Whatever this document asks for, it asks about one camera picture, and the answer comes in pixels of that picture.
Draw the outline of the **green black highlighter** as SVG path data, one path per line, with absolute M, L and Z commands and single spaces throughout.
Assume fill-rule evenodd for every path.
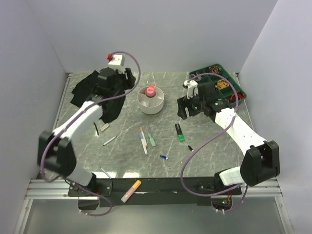
M 183 142 L 185 140 L 185 138 L 184 138 L 182 129 L 181 129 L 181 127 L 180 127 L 180 125 L 178 123 L 175 124 L 175 129 L 176 129 L 176 133 L 177 133 L 179 141 Z

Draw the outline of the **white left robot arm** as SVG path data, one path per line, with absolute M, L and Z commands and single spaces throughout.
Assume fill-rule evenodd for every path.
M 130 68 L 123 72 L 104 68 L 77 83 L 72 90 L 71 104 L 78 107 L 78 111 L 52 132 L 44 131 L 39 136 L 37 163 L 40 169 L 79 184 L 87 196 L 94 195 L 98 189 L 97 177 L 77 163 L 74 145 L 97 120 L 110 123 L 118 118 L 125 93 L 135 82 Z

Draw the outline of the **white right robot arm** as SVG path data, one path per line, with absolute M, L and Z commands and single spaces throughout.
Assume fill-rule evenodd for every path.
M 187 95 L 177 100 L 177 115 L 185 120 L 203 113 L 226 130 L 244 155 L 240 166 L 217 174 L 214 189 L 218 194 L 225 194 L 231 185 L 254 186 L 280 174 L 278 144 L 254 132 L 227 100 L 218 98 L 211 82 L 185 81 L 183 87 L 187 89 Z

